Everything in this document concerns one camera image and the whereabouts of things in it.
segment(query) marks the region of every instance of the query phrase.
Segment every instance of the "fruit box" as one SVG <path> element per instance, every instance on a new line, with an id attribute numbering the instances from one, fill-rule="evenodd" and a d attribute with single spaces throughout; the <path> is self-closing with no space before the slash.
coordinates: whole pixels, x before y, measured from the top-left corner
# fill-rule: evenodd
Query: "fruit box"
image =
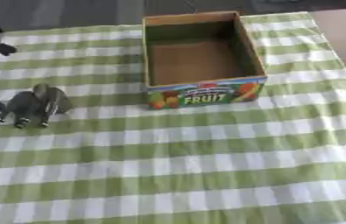
<path id="1" fill-rule="evenodd" d="M 250 102 L 265 84 L 237 12 L 145 17 L 143 32 L 152 109 Z"/>

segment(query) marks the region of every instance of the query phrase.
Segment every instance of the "printed fruit image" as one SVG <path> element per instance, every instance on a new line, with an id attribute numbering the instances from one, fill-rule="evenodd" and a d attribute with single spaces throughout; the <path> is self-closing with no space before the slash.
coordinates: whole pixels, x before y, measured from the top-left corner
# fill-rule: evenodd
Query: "printed fruit image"
<path id="1" fill-rule="evenodd" d="M 178 97 L 168 97 L 166 99 L 166 104 L 168 105 L 168 107 L 170 107 L 172 109 L 178 108 L 178 106 L 179 106 Z"/>
<path id="2" fill-rule="evenodd" d="M 258 84 L 255 82 L 244 83 L 239 86 L 238 92 L 241 95 L 246 95 L 246 98 L 253 98 L 257 91 Z"/>
<path id="3" fill-rule="evenodd" d="M 152 104 L 154 109 L 162 109 L 165 105 L 166 103 L 164 101 L 156 101 Z"/>
<path id="4" fill-rule="evenodd" d="M 165 96 L 165 98 L 169 98 L 169 97 L 176 97 L 179 94 L 178 91 L 165 91 L 163 93 L 163 95 Z"/>
<path id="5" fill-rule="evenodd" d="M 162 102 L 164 100 L 165 99 L 164 99 L 162 93 L 160 93 L 160 92 L 153 92 L 150 95 L 149 102 Z"/>
<path id="6" fill-rule="evenodd" d="M 236 91 L 237 98 L 235 98 L 231 101 L 232 102 L 242 102 L 245 99 L 254 98 L 256 96 L 256 92 L 258 91 L 259 88 L 260 88 L 260 86 L 257 83 L 253 83 L 253 82 L 244 83 L 244 84 L 238 86 L 237 91 Z"/>

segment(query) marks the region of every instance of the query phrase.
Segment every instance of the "open cardboard box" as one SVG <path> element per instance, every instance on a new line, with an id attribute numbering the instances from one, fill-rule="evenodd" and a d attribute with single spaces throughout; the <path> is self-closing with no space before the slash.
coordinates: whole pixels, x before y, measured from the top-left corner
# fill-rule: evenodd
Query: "open cardboard box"
<path id="1" fill-rule="evenodd" d="M 266 76 L 237 12 L 143 19 L 152 109 L 248 102 Z"/>

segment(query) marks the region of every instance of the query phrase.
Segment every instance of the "checkered tablecloth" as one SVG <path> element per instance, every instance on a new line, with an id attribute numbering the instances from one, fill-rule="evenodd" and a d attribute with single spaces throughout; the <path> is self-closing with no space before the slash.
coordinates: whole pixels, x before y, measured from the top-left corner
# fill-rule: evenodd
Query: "checkered tablecloth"
<path id="1" fill-rule="evenodd" d="M 306 13 L 243 17 L 255 102 L 150 111 L 140 26 L 11 32 L 0 100 L 40 82 L 75 109 L 0 123 L 1 223 L 346 224 L 346 68 Z"/>

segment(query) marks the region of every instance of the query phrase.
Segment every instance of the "tablecloth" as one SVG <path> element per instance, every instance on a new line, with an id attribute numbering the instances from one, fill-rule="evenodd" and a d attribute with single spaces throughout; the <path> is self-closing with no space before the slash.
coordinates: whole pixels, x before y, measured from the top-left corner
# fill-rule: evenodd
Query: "tablecloth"
<path id="1" fill-rule="evenodd" d="M 0 100 L 48 82 L 75 108 L 0 123 L 0 223 L 346 223 L 346 67 L 306 12 L 243 21 L 259 99 L 159 111 L 139 25 L 7 33 Z"/>

